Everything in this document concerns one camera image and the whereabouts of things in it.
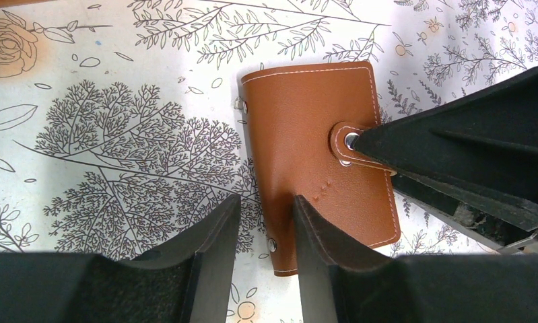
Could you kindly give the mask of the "brown leather card holder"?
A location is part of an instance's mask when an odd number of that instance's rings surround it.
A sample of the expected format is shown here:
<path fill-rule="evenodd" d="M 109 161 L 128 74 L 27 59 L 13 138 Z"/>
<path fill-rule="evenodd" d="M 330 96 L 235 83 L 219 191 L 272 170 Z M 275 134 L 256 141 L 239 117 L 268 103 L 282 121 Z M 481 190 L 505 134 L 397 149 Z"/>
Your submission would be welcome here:
<path fill-rule="evenodd" d="M 298 272 L 297 195 L 368 247 L 397 242 L 394 172 L 347 144 L 348 136 L 381 124 L 372 65 L 274 67 L 243 76 L 241 84 L 274 274 Z"/>

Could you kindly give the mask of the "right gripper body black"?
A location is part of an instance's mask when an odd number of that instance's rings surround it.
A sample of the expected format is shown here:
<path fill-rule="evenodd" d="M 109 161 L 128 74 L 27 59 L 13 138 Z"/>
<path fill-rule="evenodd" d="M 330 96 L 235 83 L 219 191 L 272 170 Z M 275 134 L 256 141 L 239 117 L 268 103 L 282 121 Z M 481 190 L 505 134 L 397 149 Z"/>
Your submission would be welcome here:
<path fill-rule="evenodd" d="M 538 250 L 538 66 L 364 131 L 351 149 L 395 190 L 495 250 Z"/>

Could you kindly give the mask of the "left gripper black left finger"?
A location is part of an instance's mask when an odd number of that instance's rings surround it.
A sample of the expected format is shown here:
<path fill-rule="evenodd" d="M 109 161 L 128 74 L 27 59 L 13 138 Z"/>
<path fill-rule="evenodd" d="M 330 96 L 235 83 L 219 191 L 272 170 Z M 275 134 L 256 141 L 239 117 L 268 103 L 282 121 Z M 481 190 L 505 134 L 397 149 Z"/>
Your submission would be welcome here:
<path fill-rule="evenodd" d="M 131 260 L 0 253 L 0 322 L 224 322 L 239 222 L 232 194 Z"/>

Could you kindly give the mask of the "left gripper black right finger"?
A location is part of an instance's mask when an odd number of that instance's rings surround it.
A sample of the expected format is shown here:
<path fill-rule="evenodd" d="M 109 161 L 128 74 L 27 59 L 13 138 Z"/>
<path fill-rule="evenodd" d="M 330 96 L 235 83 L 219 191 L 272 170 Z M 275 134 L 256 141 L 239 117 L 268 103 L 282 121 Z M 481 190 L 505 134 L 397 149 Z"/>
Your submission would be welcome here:
<path fill-rule="evenodd" d="M 294 198 L 305 322 L 538 322 L 538 254 L 391 258 Z"/>

